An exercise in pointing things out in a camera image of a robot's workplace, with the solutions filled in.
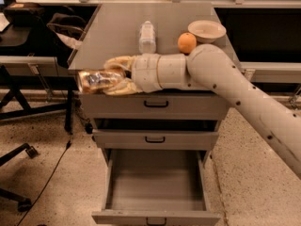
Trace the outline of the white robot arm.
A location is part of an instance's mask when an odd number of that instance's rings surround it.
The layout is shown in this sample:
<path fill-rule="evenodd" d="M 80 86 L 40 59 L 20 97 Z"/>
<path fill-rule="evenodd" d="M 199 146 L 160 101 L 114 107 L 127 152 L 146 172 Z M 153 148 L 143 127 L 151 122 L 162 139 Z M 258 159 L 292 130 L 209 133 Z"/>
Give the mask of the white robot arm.
<path fill-rule="evenodd" d="M 120 56 L 106 69 L 131 72 L 131 92 L 206 88 L 227 100 L 253 126 L 288 167 L 301 177 L 301 118 L 251 84 L 229 56 L 212 44 L 183 54 Z"/>

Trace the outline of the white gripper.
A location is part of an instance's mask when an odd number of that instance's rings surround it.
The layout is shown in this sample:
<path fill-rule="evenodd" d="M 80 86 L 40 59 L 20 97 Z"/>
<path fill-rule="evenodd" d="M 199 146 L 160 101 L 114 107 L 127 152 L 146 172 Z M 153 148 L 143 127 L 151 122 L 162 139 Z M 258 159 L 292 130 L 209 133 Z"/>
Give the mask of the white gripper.
<path fill-rule="evenodd" d="M 106 60 L 103 65 L 105 69 L 132 70 L 132 79 L 126 78 L 115 86 L 104 89 L 103 92 L 110 96 L 121 96 L 136 94 L 141 91 L 151 93 L 162 90 L 157 75 L 159 58 L 158 54 L 143 54 L 138 57 L 117 56 Z"/>

